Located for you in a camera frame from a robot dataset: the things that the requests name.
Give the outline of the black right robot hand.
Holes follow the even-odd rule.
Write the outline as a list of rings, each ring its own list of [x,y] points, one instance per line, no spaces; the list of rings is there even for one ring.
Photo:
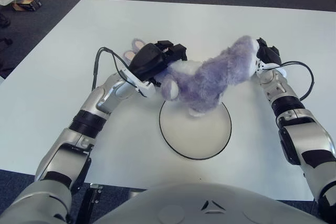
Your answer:
[[[262,38],[257,39],[257,42],[259,44],[257,52],[258,70],[280,67],[281,59],[279,50],[275,46],[268,47]]]

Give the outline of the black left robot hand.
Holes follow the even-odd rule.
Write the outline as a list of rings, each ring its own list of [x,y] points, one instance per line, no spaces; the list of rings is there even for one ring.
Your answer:
[[[129,70],[141,81],[148,81],[156,87],[161,83],[155,76],[164,71],[172,62],[186,61],[186,47],[174,45],[169,40],[148,43],[139,49],[130,62]]]

